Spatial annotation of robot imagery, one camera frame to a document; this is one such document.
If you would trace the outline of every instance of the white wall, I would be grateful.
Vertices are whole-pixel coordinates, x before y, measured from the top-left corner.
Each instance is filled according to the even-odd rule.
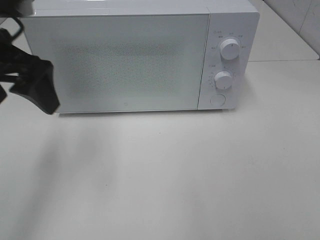
[[[264,0],[320,54],[320,0]]]

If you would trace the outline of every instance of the microwave oven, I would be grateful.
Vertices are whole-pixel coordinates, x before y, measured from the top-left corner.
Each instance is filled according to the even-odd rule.
[[[233,109],[259,13],[248,0],[35,0],[33,54],[58,113]]]

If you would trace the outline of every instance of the black cable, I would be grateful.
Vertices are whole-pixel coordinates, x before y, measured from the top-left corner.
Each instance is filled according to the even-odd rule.
[[[11,37],[11,41],[13,42],[14,40],[16,40],[25,30],[25,26],[24,24],[20,21],[19,18],[15,17],[15,16],[11,16],[11,18],[19,25],[19,30]]]

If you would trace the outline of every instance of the timer knob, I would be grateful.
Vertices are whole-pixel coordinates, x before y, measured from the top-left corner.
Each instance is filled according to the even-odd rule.
[[[232,86],[233,77],[228,71],[221,71],[214,77],[215,86],[217,89],[226,90]]]
[[[220,44],[220,53],[225,60],[232,60],[239,56],[240,43],[234,38],[228,38]]]

